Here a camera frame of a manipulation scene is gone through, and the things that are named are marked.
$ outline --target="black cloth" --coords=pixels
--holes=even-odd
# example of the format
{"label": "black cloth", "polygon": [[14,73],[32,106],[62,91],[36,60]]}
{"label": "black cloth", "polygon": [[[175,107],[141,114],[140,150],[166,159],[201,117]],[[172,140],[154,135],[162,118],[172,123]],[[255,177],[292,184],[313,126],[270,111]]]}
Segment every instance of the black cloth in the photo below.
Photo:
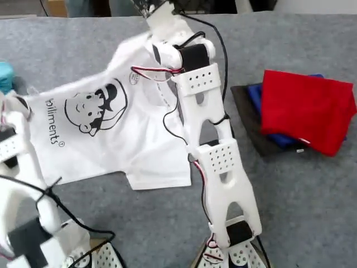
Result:
{"label": "black cloth", "polygon": [[284,151],[299,150],[306,148],[302,143],[286,149],[280,148],[275,142],[264,136],[261,132],[261,118],[254,104],[250,100],[247,86],[231,87],[233,98],[237,110],[242,120],[243,126],[247,131],[248,137],[253,143],[256,151],[262,156],[274,155]]}

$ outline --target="gray felt surface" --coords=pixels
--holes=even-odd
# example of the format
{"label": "gray felt surface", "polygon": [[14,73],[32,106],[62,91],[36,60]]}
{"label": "gray felt surface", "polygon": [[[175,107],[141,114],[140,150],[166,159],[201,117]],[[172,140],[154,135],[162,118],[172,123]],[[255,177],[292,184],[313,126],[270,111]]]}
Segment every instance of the gray felt surface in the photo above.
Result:
{"label": "gray felt surface", "polygon": [[[229,86],[259,82],[268,68],[357,82],[357,16],[265,12],[203,18],[225,40]],[[213,40],[223,73],[214,32],[191,25]],[[140,18],[0,21],[0,59],[13,64],[27,85],[48,90],[103,70],[121,40],[146,29]],[[225,107],[275,267],[355,267],[356,122],[334,158],[309,151],[263,160],[247,138],[230,92]],[[206,131],[204,139],[211,134]],[[111,174],[63,185],[57,192],[88,225],[116,231],[114,245],[129,268],[188,267],[209,234],[195,171],[192,180],[188,188],[134,192],[123,174]],[[32,212],[21,214],[29,217]]]}

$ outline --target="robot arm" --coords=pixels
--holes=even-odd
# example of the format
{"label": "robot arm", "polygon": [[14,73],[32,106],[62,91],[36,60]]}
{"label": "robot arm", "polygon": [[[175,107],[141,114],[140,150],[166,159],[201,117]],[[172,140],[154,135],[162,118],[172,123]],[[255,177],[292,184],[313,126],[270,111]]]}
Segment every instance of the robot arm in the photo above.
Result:
{"label": "robot arm", "polygon": [[[187,23],[172,14],[173,5],[168,2],[150,10],[147,22],[153,33],[151,53],[162,66],[183,70],[172,81],[176,83],[184,117],[187,150],[198,160],[206,177],[205,203],[214,239],[221,249],[252,240],[262,232],[262,226],[237,141],[231,135],[229,120],[224,119],[218,65],[211,62],[214,46],[206,38],[198,37],[178,49],[175,45],[181,45],[194,34]],[[199,93],[204,95],[201,104],[197,104],[195,97]],[[205,120],[219,122],[214,124],[219,136],[215,146],[199,144]],[[228,206],[233,202],[241,207],[244,216],[226,222]],[[244,235],[238,238],[233,233]]]}
{"label": "robot arm", "polygon": [[[0,174],[47,189],[30,143],[26,103],[0,93],[0,104],[1,134],[7,134],[0,142]],[[0,178],[0,196],[0,245],[13,258],[8,268],[61,267],[74,249],[90,249],[88,232],[73,221],[61,225],[55,202],[41,192]],[[39,217],[16,228],[18,207],[25,198],[36,202]]]}

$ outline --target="wire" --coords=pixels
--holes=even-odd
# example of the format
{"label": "wire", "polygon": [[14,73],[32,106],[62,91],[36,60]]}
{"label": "wire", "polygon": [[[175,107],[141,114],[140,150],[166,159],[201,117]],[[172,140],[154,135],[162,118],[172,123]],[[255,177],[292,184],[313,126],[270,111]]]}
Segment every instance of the wire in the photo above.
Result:
{"label": "wire", "polygon": [[269,258],[268,258],[268,254],[266,253],[266,250],[263,247],[262,240],[260,240],[260,236],[257,236],[257,241],[259,243],[260,249],[262,250],[264,258],[265,258],[265,260],[267,262],[268,268],[271,268],[271,265],[270,265],[270,262],[269,262]]}
{"label": "wire", "polygon": [[41,6],[42,6],[42,9],[45,11],[45,14],[46,14],[46,17],[49,16],[49,14],[47,13],[45,7],[44,7],[44,3],[42,2],[42,0],[40,0],[40,3],[41,3]]}
{"label": "wire", "polygon": [[211,234],[210,238],[208,238],[208,240],[206,242],[206,245],[209,248],[218,248],[218,245],[217,245],[216,241],[214,241],[214,234],[213,233]]}
{"label": "wire", "polygon": [[142,77],[144,77],[146,79],[149,79],[149,80],[152,80],[152,81],[155,81],[155,82],[158,82],[158,83],[165,83],[165,82],[169,81],[171,79],[171,77],[167,78],[166,80],[157,80],[157,79],[152,78],[152,77],[150,77],[150,76],[148,76],[146,74],[143,74],[141,71],[156,71],[156,72],[164,71],[164,72],[168,72],[170,74],[178,74],[178,73],[180,73],[182,71],[182,69],[148,68],[148,67],[142,67],[142,66],[131,66],[131,70],[134,73],[136,73],[136,74],[138,74],[138,75],[140,75],[140,76],[142,76]]}
{"label": "wire", "polygon": [[204,256],[210,257],[210,258],[215,259],[215,260],[218,260],[218,261],[223,261],[223,259],[222,259],[222,258],[220,258],[220,257],[216,257],[216,256],[214,256],[214,255],[212,255],[212,254],[209,254],[209,253],[204,253]]}
{"label": "wire", "polygon": [[173,113],[174,111],[176,111],[178,107],[179,107],[179,97],[176,96],[176,105],[175,105],[175,107],[174,107],[174,109],[173,109],[172,111],[167,112],[167,113],[163,116],[163,118],[162,118],[162,124],[163,124],[163,127],[166,129],[166,131],[167,131],[168,133],[170,133],[171,135],[173,135],[173,136],[176,137],[176,138],[182,139],[186,145],[189,145],[188,142],[187,142],[183,137],[181,137],[181,136],[179,136],[179,135],[173,133],[171,130],[169,130],[169,129],[167,128],[166,123],[165,123],[165,118],[166,118],[169,114],[171,114],[171,113]]}
{"label": "wire", "polygon": [[193,34],[189,39],[187,39],[185,42],[183,42],[181,45],[176,45],[176,48],[177,49],[181,49],[185,46],[187,46],[190,42],[194,41],[196,38],[200,37],[200,36],[203,36],[203,38],[206,37],[206,33],[205,32],[202,32],[202,31],[199,31],[195,34]]}
{"label": "wire", "polygon": [[206,188],[206,179],[205,179],[205,173],[203,171],[203,169],[201,168],[200,164],[198,163],[198,161],[194,161],[193,162],[195,167],[198,169],[198,171],[200,172],[201,178],[202,178],[202,192],[201,192],[201,204],[203,207],[203,211],[206,215],[206,218],[208,220],[209,223],[211,223],[211,220],[208,216],[207,210],[206,210],[206,205],[205,205],[205,188]]}
{"label": "wire", "polygon": [[18,183],[24,186],[27,186],[29,188],[32,188],[34,190],[37,190],[38,192],[42,193],[42,196],[39,199],[42,199],[43,196],[48,196],[49,198],[51,198],[58,207],[60,207],[76,224],[78,224],[80,227],[82,227],[83,229],[92,232],[92,233],[105,233],[108,235],[111,235],[109,238],[107,238],[105,241],[103,241],[102,243],[100,243],[99,245],[97,245],[96,247],[92,248],[90,251],[86,252],[85,254],[83,254],[80,258],[78,258],[75,262],[73,262],[69,268],[74,268],[74,266],[80,262],[82,259],[84,259],[85,257],[87,257],[88,255],[90,255],[92,252],[98,250],[99,248],[101,248],[102,246],[104,246],[106,243],[110,243],[114,238],[115,238],[115,233],[113,231],[104,231],[104,230],[97,230],[97,229],[93,229],[88,227],[87,225],[82,224],[70,211],[69,209],[61,202],[60,198],[53,193],[52,188],[55,185],[52,185],[51,187],[47,188],[46,190],[43,190],[35,185],[29,184],[25,181],[22,180],[18,180],[15,179],[13,177],[10,176],[6,176],[6,175],[0,175],[0,178],[5,179],[5,180],[9,180],[12,181],[14,183]]}
{"label": "wire", "polygon": [[214,26],[213,24],[211,24],[209,22],[203,21],[203,20],[201,20],[199,18],[196,18],[196,17],[191,17],[191,16],[189,16],[189,15],[187,15],[185,13],[182,13],[182,10],[179,12],[179,14],[182,17],[189,18],[190,20],[197,21],[197,22],[203,23],[203,24],[205,24],[207,26],[210,26],[216,32],[216,34],[217,34],[217,36],[219,38],[219,41],[221,43],[222,50],[223,50],[223,55],[224,55],[224,86],[223,86],[223,92],[222,92],[222,100],[224,102],[226,91],[227,91],[227,85],[228,85],[228,56],[227,56],[227,50],[226,50],[226,47],[224,45],[224,41],[223,41],[222,35],[220,34],[220,32],[218,31],[216,26]]}
{"label": "wire", "polygon": [[6,260],[8,260],[8,261],[12,261],[12,260],[13,260],[13,258],[8,257],[8,256],[6,256],[6,255],[3,254],[3,253],[0,253],[0,257],[6,259]]}

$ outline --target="red cloth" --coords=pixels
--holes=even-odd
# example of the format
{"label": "red cloth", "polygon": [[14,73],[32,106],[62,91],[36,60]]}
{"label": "red cloth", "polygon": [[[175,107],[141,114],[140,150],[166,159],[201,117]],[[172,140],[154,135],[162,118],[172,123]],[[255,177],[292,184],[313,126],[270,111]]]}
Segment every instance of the red cloth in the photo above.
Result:
{"label": "red cloth", "polygon": [[281,133],[307,141],[334,156],[356,113],[353,84],[266,70],[263,79],[262,133]]}

